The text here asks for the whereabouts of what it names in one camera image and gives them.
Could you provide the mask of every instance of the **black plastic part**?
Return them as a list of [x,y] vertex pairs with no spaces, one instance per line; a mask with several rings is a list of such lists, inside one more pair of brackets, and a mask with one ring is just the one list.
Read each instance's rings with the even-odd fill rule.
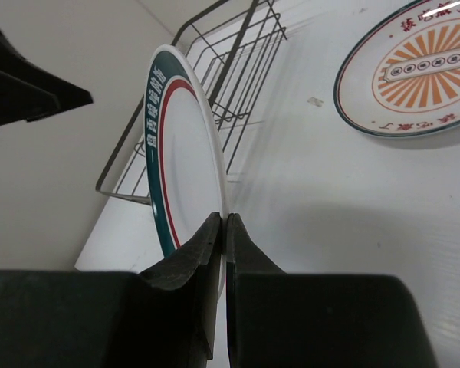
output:
[[0,126],[92,104],[92,96],[22,57],[0,31]]
[[0,271],[0,367],[205,367],[221,230],[210,215],[140,275]]
[[436,367],[416,303],[395,277],[285,274],[239,215],[226,237],[233,368]]

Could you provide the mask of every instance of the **white surface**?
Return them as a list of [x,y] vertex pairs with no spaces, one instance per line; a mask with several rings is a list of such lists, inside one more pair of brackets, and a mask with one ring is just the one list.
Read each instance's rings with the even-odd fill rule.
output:
[[171,36],[117,0],[0,0],[0,29],[95,100],[0,128],[0,268],[72,269],[106,202],[97,177],[142,96],[147,60]]
[[168,204],[181,245],[209,213],[223,211],[206,129],[197,99],[188,90],[176,90],[167,105],[163,156]]
[[80,271],[141,272],[163,258],[148,205],[109,199],[75,264]]

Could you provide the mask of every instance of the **decorative plate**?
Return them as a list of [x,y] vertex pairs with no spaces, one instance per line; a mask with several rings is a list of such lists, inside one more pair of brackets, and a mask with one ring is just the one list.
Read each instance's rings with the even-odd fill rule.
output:
[[211,212],[228,215],[215,121],[197,76],[173,46],[160,46],[145,93],[146,171],[160,245],[170,255]]
[[380,22],[341,66],[334,103],[375,136],[460,125],[460,2],[416,1]]

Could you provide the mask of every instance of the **green stripe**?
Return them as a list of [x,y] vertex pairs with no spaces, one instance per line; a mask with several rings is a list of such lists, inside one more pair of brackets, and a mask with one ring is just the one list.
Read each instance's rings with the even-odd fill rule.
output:
[[[166,79],[162,83],[162,93],[159,95],[160,99],[158,103],[153,103],[149,99],[149,90],[154,90],[150,86],[151,77],[156,77],[154,74],[155,69],[162,71]],[[157,54],[153,60],[152,66],[150,68],[149,78],[146,83],[146,103],[145,103],[145,120],[143,123],[146,125],[146,118],[148,115],[148,103],[151,103],[156,107],[157,117],[156,117],[156,146],[159,147],[158,135],[159,135],[159,119],[162,108],[162,95],[167,84],[172,77],[179,76],[185,78],[189,81],[187,73],[184,71],[184,68],[180,64],[179,60],[168,51],[161,51]],[[162,252],[165,257],[169,256],[176,250],[176,245],[172,240],[170,234],[169,221],[166,216],[166,209],[163,205],[163,193],[160,185],[160,169],[159,169],[159,153],[158,150],[150,146],[147,142],[146,136],[150,134],[150,131],[145,126],[145,152],[146,152],[146,172],[148,174],[148,183],[150,189],[150,196],[152,199],[152,209],[153,217],[155,219],[156,230],[159,235],[160,245],[162,247]]]

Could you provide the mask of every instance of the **orange sunburst pattern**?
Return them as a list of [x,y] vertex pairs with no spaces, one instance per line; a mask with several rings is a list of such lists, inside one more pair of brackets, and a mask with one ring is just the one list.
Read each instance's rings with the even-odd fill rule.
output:
[[378,67],[373,78],[375,98],[384,107],[399,112],[425,112],[444,107],[460,99],[460,68],[431,69],[424,75],[414,75],[402,80],[387,81],[385,70],[393,64],[416,70],[416,60],[411,59],[443,53],[460,48],[460,19],[443,22],[427,28],[421,34],[407,38],[392,50]]

